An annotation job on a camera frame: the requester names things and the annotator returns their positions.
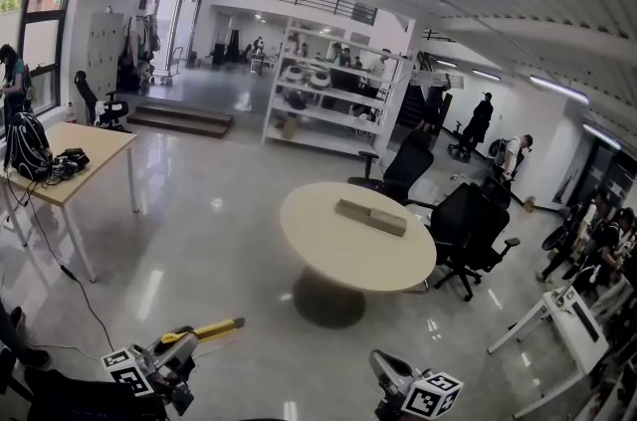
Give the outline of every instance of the yellow handle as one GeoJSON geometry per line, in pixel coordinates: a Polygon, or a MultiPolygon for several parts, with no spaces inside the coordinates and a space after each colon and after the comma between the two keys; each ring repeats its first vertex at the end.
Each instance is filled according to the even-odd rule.
{"type": "MultiPolygon", "coordinates": [[[[194,332],[194,334],[197,336],[199,342],[203,343],[204,341],[210,341],[211,339],[230,334],[231,332],[234,332],[243,327],[245,323],[246,320],[244,318],[228,318],[217,323],[212,323],[210,325],[196,328],[192,332],[194,332]]],[[[188,332],[181,332],[180,334],[176,334],[174,332],[167,332],[164,336],[161,337],[161,342],[164,344],[174,343],[187,333],[188,332]]]]}

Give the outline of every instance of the window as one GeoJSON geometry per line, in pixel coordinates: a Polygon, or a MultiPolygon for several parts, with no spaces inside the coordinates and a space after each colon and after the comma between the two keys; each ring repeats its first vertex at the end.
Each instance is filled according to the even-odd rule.
{"type": "Polygon", "coordinates": [[[29,66],[36,114],[60,103],[60,56],[68,1],[0,0],[0,45],[13,46],[29,66]]]}

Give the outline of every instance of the shelf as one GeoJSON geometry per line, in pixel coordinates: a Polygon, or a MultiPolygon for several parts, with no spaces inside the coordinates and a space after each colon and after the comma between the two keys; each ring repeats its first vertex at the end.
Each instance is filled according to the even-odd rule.
{"type": "Polygon", "coordinates": [[[268,131],[266,132],[266,137],[287,141],[289,143],[298,143],[316,148],[334,150],[336,152],[351,155],[358,155],[360,151],[375,153],[371,144],[360,139],[356,139],[354,136],[351,138],[344,136],[332,136],[326,132],[303,128],[298,128],[291,139],[285,139],[281,136],[281,130],[270,124],[268,126],[268,131]]]}
{"type": "Polygon", "coordinates": [[[318,120],[337,123],[339,125],[344,125],[345,127],[353,127],[354,129],[364,130],[372,134],[380,134],[382,132],[380,125],[374,122],[363,121],[355,116],[339,113],[338,111],[332,111],[331,109],[324,109],[322,107],[311,105],[309,105],[306,109],[294,109],[280,96],[276,96],[274,98],[272,107],[289,113],[303,114],[310,118],[317,118],[318,120]]]}
{"type": "Polygon", "coordinates": [[[364,96],[360,96],[359,94],[353,94],[352,92],[340,91],[339,89],[313,89],[309,85],[305,85],[303,83],[292,83],[286,82],[281,78],[276,78],[275,83],[280,85],[281,87],[286,87],[288,89],[293,89],[296,91],[310,92],[312,94],[319,94],[320,96],[328,96],[330,98],[341,99],[343,101],[349,101],[350,103],[355,103],[356,105],[366,105],[369,107],[375,107],[378,109],[383,109],[385,107],[385,101],[381,101],[380,99],[372,99],[366,98],[364,96]]]}
{"type": "Polygon", "coordinates": [[[387,53],[386,51],[377,50],[376,48],[370,48],[369,46],[365,46],[360,43],[352,43],[348,39],[344,39],[342,37],[335,37],[333,35],[321,34],[319,32],[313,32],[312,30],[306,30],[305,28],[300,27],[290,27],[292,32],[299,32],[300,34],[313,35],[315,37],[321,37],[323,39],[328,39],[329,41],[334,41],[336,43],[344,43],[348,46],[353,46],[354,48],[360,48],[361,50],[370,51],[371,53],[375,53],[376,55],[384,55],[389,57],[390,59],[397,60],[398,62],[411,62],[410,60],[403,59],[399,55],[394,55],[391,53],[387,53]]]}
{"type": "Polygon", "coordinates": [[[330,62],[321,62],[319,60],[307,59],[306,57],[298,57],[297,55],[291,55],[289,53],[285,53],[283,55],[283,58],[284,59],[290,59],[290,60],[296,60],[297,62],[302,62],[302,63],[306,63],[306,64],[312,64],[313,66],[321,66],[326,71],[329,71],[330,69],[336,69],[337,71],[342,71],[344,73],[348,73],[348,74],[351,74],[351,75],[363,76],[367,80],[374,80],[375,82],[379,82],[381,84],[395,85],[393,82],[391,82],[389,80],[384,80],[382,78],[379,78],[378,76],[370,76],[369,73],[366,73],[365,71],[361,71],[361,70],[358,70],[358,69],[350,69],[348,67],[337,67],[334,64],[331,64],[330,62]]]}

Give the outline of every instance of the shoe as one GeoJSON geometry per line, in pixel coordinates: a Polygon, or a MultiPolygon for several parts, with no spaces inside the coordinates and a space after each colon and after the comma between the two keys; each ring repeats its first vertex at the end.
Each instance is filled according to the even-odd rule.
{"type": "Polygon", "coordinates": [[[23,355],[18,357],[18,360],[25,366],[32,368],[44,368],[51,361],[51,356],[46,350],[34,350],[33,348],[27,348],[23,355]]]}
{"type": "Polygon", "coordinates": [[[17,330],[18,326],[24,321],[24,312],[22,311],[22,308],[14,308],[9,315],[9,320],[11,321],[11,325],[13,325],[13,328],[17,330]]]}

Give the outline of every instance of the ceiling light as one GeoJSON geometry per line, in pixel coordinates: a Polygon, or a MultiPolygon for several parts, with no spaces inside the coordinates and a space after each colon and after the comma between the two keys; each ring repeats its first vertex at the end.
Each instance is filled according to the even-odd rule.
{"type": "Polygon", "coordinates": [[[591,134],[597,136],[602,141],[605,141],[606,143],[608,143],[610,146],[616,148],[617,150],[621,150],[621,145],[619,144],[618,141],[614,140],[610,136],[607,136],[602,131],[596,129],[592,125],[588,125],[587,123],[585,123],[583,126],[584,126],[584,129],[586,129],[591,134]]]}
{"type": "Polygon", "coordinates": [[[569,96],[570,98],[579,101],[583,105],[588,105],[589,103],[586,94],[570,89],[569,87],[563,87],[562,85],[550,82],[549,80],[544,80],[543,78],[538,78],[537,76],[531,76],[531,81],[534,82],[536,85],[540,85],[541,87],[545,87],[547,89],[551,89],[552,91],[560,92],[565,96],[569,96]]]}
{"type": "Polygon", "coordinates": [[[436,62],[438,62],[438,64],[442,64],[443,66],[458,67],[456,64],[452,64],[451,62],[445,62],[444,60],[436,60],[436,62]]]}
{"type": "Polygon", "coordinates": [[[490,80],[495,80],[496,82],[500,81],[502,78],[496,75],[490,75],[489,73],[483,73],[482,71],[478,71],[477,69],[472,69],[474,73],[478,76],[482,76],[483,78],[489,78],[490,80]]]}

